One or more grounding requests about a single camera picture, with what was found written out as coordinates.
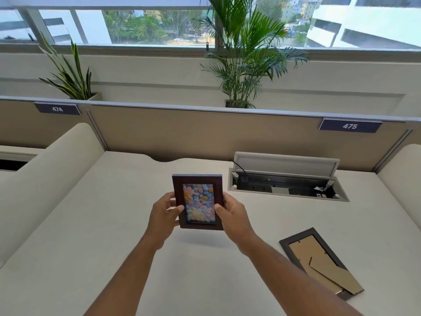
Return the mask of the person's left hand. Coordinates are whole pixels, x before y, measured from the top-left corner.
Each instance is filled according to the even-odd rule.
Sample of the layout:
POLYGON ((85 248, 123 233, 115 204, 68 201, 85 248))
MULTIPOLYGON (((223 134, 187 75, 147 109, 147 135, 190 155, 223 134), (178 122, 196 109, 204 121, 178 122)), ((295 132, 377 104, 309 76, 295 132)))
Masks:
POLYGON ((171 209, 176 207, 175 192, 168 192, 158 199, 150 212, 144 238, 155 251, 161 249, 178 222, 171 220, 171 209))

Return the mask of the person's right hand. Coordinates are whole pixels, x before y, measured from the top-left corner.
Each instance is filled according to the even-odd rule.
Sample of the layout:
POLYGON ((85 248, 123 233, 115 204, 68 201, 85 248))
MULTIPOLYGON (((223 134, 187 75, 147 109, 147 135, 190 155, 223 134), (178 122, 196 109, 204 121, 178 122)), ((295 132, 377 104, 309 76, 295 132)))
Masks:
POLYGON ((222 224, 224 231, 240 252, 249 257, 259 237, 251 226, 245 206, 226 192, 223 197, 223 207, 227 210, 226 221, 222 224))

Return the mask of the dark brown picture frame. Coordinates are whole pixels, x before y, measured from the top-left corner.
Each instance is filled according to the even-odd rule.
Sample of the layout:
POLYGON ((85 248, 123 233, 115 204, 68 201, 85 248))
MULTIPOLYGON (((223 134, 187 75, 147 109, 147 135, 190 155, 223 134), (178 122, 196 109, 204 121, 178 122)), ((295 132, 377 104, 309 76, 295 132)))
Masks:
POLYGON ((176 205, 183 205, 179 214, 180 228, 223 230, 215 205, 224 205, 221 174, 173 174, 176 205))

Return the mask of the person's right forearm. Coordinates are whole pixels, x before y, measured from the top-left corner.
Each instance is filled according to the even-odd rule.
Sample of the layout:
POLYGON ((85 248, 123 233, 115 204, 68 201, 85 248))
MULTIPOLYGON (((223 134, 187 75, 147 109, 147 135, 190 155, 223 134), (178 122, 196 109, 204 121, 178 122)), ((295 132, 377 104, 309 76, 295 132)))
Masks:
POLYGON ((287 316, 363 316, 259 237, 238 242, 287 316))

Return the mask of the person's left forearm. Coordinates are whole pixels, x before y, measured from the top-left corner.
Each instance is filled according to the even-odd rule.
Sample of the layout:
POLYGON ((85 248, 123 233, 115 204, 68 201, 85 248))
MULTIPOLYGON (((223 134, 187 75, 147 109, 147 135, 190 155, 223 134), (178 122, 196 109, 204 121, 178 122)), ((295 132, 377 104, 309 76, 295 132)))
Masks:
POLYGON ((154 256, 168 237, 145 233, 83 316, 136 316, 154 256))

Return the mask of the colourful flower photo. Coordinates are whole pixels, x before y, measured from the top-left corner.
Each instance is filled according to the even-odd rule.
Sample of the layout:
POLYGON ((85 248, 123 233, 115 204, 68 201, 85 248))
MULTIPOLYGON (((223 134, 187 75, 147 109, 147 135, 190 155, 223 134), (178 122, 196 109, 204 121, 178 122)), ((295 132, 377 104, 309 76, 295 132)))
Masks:
POLYGON ((188 223, 216 223, 213 184, 183 184, 188 223))

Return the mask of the beige desk partition panel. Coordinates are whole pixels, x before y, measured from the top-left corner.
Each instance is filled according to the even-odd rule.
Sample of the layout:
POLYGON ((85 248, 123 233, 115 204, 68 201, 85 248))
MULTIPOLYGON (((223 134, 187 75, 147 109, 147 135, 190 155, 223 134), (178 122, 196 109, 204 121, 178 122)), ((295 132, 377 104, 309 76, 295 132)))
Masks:
POLYGON ((0 95, 0 145, 43 149, 75 125, 86 123, 103 149, 109 150, 91 111, 99 102, 0 95), (41 113, 34 102, 76 104, 81 116, 41 113))
POLYGON ((321 117, 93 105, 111 152, 229 161, 235 152, 339 159, 339 169, 373 171, 408 130, 383 122, 375 133, 319 130, 321 117))

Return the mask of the cream curved desk divider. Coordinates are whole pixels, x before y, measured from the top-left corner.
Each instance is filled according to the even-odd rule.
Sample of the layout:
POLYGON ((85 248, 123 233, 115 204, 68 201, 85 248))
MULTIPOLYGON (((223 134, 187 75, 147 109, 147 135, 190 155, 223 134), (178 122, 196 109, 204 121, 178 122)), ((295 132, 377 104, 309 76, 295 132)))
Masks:
POLYGON ((421 145, 403 147, 378 177, 421 230, 421 145))
POLYGON ((79 123, 0 183, 0 269, 104 152, 79 123))

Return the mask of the dark blue desk number label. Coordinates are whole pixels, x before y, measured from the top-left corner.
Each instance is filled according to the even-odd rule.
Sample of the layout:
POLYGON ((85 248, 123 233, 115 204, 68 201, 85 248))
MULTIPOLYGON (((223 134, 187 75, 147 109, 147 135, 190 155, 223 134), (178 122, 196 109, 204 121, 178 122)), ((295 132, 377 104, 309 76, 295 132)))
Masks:
POLYGON ((382 124, 382 121, 323 118, 318 130, 343 131, 350 133, 376 133, 382 124))
POLYGON ((77 115, 81 116, 81 112, 76 104, 57 104, 46 102, 34 102, 34 106, 41 113, 57 114, 57 115, 77 115))

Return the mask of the palm plant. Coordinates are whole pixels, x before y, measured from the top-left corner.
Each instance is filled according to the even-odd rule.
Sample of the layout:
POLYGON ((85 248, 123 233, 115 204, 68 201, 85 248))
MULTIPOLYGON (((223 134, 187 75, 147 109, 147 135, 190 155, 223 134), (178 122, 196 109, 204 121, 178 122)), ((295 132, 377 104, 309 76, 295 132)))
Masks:
POLYGON ((289 36, 286 23, 257 8, 255 0, 206 0, 207 14, 198 26, 214 37, 215 50, 207 51, 202 70, 219 79, 227 100, 256 100, 262 79, 280 79, 288 65, 309 62, 304 50, 281 47, 289 36))

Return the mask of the snake plant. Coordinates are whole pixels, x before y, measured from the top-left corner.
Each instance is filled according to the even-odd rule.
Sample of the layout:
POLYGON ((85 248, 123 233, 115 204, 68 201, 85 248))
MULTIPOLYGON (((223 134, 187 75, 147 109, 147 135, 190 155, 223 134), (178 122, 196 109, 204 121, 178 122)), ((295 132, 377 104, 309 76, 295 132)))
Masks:
POLYGON ((86 73, 82 72, 77 44, 73 40, 70 41, 71 56, 73 59, 73 63, 70 63, 69 59, 63 54, 59 54, 47 42, 42 33, 40 38, 45 48, 41 46, 39 48, 53 63, 56 73, 50 72, 51 78, 39 78, 39 80, 60 90, 70 99, 88 100, 94 93, 91 88, 92 71, 88 67, 86 73))

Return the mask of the window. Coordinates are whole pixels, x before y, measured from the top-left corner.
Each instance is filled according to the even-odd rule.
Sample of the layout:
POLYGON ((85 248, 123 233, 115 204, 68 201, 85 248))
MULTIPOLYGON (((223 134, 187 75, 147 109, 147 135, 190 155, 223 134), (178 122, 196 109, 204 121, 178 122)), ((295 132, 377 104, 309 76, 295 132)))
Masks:
MULTIPOLYGON (((53 45, 225 47, 215 0, 0 0, 0 41, 53 45)), ((223 0, 241 7, 241 0, 223 0)), ((256 13, 283 24, 279 47, 421 51, 421 0, 245 0, 240 24, 256 13)))

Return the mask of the black picture frame with stand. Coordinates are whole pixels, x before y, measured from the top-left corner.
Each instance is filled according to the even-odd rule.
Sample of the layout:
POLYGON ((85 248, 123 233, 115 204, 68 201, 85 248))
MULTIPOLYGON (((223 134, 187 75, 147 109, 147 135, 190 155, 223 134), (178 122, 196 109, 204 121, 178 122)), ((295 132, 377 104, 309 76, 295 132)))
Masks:
POLYGON ((279 244, 295 266, 342 300, 364 291, 314 228, 281 239, 279 244))

